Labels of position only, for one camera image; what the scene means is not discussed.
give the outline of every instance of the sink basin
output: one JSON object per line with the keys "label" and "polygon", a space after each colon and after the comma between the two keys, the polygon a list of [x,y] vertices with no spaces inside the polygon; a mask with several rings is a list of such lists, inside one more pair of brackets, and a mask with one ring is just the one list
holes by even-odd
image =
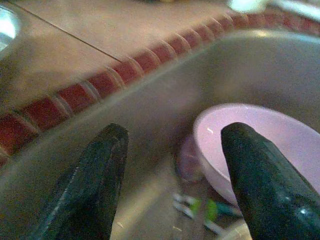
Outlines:
{"label": "sink basin", "polygon": [[[6,217],[0,238],[26,234],[56,179],[101,129],[116,123],[127,128],[130,141],[111,239],[171,239],[180,224],[172,193],[182,189],[173,153],[197,115],[217,104],[254,104],[320,132],[319,56],[316,37],[235,31],[47,131],[1,169],[0,213]],[[189,225],[178,227],[192,235]]]}

